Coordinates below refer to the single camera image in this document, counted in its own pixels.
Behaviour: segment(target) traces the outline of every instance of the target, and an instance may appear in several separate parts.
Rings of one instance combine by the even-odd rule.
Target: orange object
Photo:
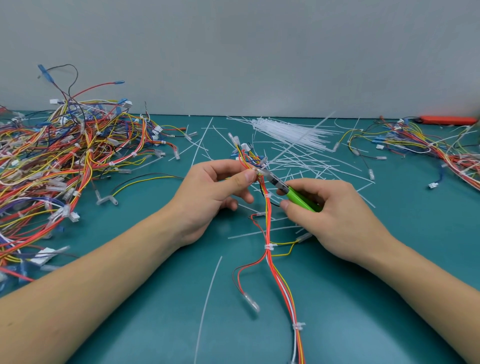
[[[422,115],[418,122],[422,124],[436,124],[436,125],[473,125],[478,121],[475,118],[461,118],[458,116],[432,116]]]

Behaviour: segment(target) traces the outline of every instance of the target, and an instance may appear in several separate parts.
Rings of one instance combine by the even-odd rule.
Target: forearm
[[[63,363],[175,250],[162,211],[0,300],[6,363]]]
[[[396,290],[469,363],[480,363],[480,292],[392,240],[361,265]]]

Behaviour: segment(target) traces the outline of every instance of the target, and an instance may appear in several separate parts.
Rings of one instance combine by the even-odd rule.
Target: white wall
[[[479,0],[3,0],[0,104],[48,109],[46,67],[151,113],[480,112]],[[52,72],[66,88],[72,73]]]

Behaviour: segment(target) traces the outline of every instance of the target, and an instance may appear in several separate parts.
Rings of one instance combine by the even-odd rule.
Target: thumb
[[[280,207],[285,211],[287,217],[302,226],[309,232],[313,232],[318,228],[318,214],[306,208],[300,207],[289,200],[280,202]]]
[[[244,190],[256,179],[257,172],[250,169],[234,174],[229,179],[215,184],[216,197],[218,200],[224,200],[231,194],[237,194]]]

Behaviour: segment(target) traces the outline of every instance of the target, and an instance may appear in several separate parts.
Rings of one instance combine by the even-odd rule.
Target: zip tie
[[[303,330],[303,326],[305,326],[306,324],[304,322],[297,322],[295,324],[292,324],[292,327],[294,330],[298,330],[298,331],[302,331]]]
[[[274,247],[274,246],[277,246],[277,244],[272,244],[272,243],[265,244],[265,249],[273,250],[273,247]]]

